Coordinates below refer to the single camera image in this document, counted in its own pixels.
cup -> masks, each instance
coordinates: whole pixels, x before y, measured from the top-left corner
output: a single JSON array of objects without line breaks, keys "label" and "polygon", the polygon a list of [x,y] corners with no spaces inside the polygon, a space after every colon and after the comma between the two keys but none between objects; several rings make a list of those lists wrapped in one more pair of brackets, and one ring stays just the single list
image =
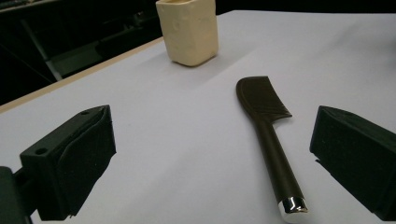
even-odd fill
[{"label": "cup", "polygon": [[216,56],[219,38],[215,0],[159,0],[156,8],[172,61],[196,66]]}]

dark background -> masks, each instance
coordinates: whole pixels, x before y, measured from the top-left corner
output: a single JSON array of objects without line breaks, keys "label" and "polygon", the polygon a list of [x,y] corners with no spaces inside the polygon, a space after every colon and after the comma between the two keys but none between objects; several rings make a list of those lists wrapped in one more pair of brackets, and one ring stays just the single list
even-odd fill
[{"label": "dark background", "polygon": [[[35,7],[1,10],[6,2],[9,1],[0,0],[0,105],[56,82],[21,20],[29,24],[49,58],[100,40],[100,45],[95,50],[104,61],[162,35],[155,0],[63,0]],[[395,7],[384,0],[217,0],[216,4],[218,15],[234,9],[326,13],[396,12]],[[133,29],[126,34],[113,36],[119,34],[125,26]],[[87,67],[76,69],[64,77],[73,76]]]}]

white table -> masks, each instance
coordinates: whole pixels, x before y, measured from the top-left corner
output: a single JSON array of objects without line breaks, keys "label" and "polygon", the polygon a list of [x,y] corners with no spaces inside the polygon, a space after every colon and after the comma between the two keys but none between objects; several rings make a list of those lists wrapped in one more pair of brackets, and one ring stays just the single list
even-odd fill
[{"label": "white table", "polygon": [[390,14],[223,14],[219,55],[199,67],[170,62],[160,39],[4,105],[0,164],[17,171],[34,142],[79,111],[110,105],[118,153],[64,223],[284,223],[235,93],[240,78],[268,76],[293,115],[276,132],[308,223],[383,223],[315,162],[309,144],[319,105],[396,132],[395,24]]}]

wooden table edge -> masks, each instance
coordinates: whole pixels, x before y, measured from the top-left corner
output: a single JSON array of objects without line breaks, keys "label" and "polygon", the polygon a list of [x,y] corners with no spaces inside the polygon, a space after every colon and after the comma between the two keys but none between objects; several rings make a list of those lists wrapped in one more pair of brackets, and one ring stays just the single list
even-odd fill
[{"label": "wooden table edge", "polygon": [[161,41],[163,41],[162,37],[157,38],[157,39],[152,40],[152,41],[150,41],[150,42],[148,42],[148,43],[146,43],[146,44],[144,44],[142,46],[139,46],[139,47],[137,47],[135,49],[131,49],[131,50],[125,52],[125,53],[122,53],[122,54],[120,54],[120,55],[118,55],[118,56],[116,56],[116,57],[114,57],[112,59],[109,59],[109,60],[107,60],[105,62],[102,62],[102,63],[99,63],[97,65],[94,65],[94,66],[92,66],[92,67],[90,67],[90,68],[88,68],[88,69],[86,69],[84,71],[76,73],[76,74],[74,74],[71,77],[65,78],[65,79],[60,80],[58,82],[55,82],[55,83],[53,83],[53,84],[51,84],[51,85],[49,85],[47,87],[44,87],[44,88],[42,88],[42,89],[40,89],[38,91],[34,91],[34,92],[29,93],[29,94],[26,94],[26,95],[14,100],[14,101],[6,103],[4,105],[0,105],[0,114],[6,112],[6,111],[8,111],[8,110],[10,110],[10,109],[12,109],[12,108],[14,108],[16,106],[18,106],[18,105],[22,105],[22,104],[24,104],[26,102],[29,102],[29,101],[31,101],[31,100],[39,97],[39,96],[42,96],[42,95],[44,95],[46,93],[49,93],[51,91],[55,91],[56,89],[61,88],[62,86],[65,86],[65,85],[67,85],[69,83],[72,83],[72,82],[82,78],[82,77],[88,76],[88,75],[90,75],[90,74],[92,74],[92,73],[94,73],[96,71],[99,71],[99,70],[101,70],[101,69],[103,69],[105,67],[108,67],[108,66],[110,66],[113,63],[116,63],[116,62],[121,61],[121,60],[123,60],[125,58],[128,58],[128,57],[130,57],[130,56],[132,56],[132,55],[134,55],[134,54],[136,54],[136,53],[138,53],[138,52],[140,52],[140,51],[142,51],[144,49],[147,49],[147,48],[149,48],[149,47],[151,47],[151,46],[153,46],[153,45],[155,45],[157,43],[160,43]]}]

ceramic cup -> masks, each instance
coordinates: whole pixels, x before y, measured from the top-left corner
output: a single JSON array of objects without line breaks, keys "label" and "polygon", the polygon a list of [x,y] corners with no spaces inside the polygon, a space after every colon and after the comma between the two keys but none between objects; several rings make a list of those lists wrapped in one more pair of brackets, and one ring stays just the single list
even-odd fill
[{"label": "ceramic cup", "polygon": [[169,58],[196,66],[219,50],[215,0],[160,0],[156,2]]}]

